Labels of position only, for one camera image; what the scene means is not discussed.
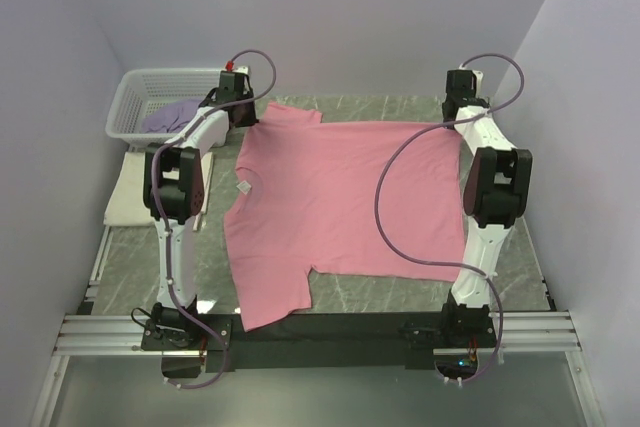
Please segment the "pink t shirt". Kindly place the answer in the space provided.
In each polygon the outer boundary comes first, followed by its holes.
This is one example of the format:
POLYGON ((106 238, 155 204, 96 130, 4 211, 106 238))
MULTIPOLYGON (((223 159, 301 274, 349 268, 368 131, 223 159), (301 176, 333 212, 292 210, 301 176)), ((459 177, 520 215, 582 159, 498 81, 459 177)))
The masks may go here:
POLYGON ((308 276, 452 282, 465 237, 460 136, 427 124, 323 121, 271 103, 244 136, 224 217, 243 326, 311 306, 308 276))

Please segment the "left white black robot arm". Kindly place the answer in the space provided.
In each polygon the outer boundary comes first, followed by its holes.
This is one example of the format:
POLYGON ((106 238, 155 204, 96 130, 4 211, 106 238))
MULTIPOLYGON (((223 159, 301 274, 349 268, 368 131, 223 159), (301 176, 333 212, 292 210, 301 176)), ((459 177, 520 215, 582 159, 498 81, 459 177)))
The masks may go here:
POLYGON ((257 122, 249 69, 227 67, 218 85, 196 103, 189 122, 169 140, 146 148, 143 203, 154 219, 160 260, 150 321, 176 348, 193 346, 200 335, 193 227, 208 193, 201 161, 211 148, 225 143, 229 130, 257 122))

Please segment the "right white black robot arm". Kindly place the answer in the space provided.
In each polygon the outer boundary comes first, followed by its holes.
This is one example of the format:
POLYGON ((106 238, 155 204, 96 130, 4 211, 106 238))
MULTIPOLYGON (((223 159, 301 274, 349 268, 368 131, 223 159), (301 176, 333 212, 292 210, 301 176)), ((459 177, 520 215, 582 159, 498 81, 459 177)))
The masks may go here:
POLYGON ((491 288, 501 248, 526 209, 533 157, 502 133, 478 96, 482 73, 466 67, 447 72, 443 119, 473 155, 462 195, 467 217, 464 267, 443 305, 439 334, 450 346, 490 345, 491 288))

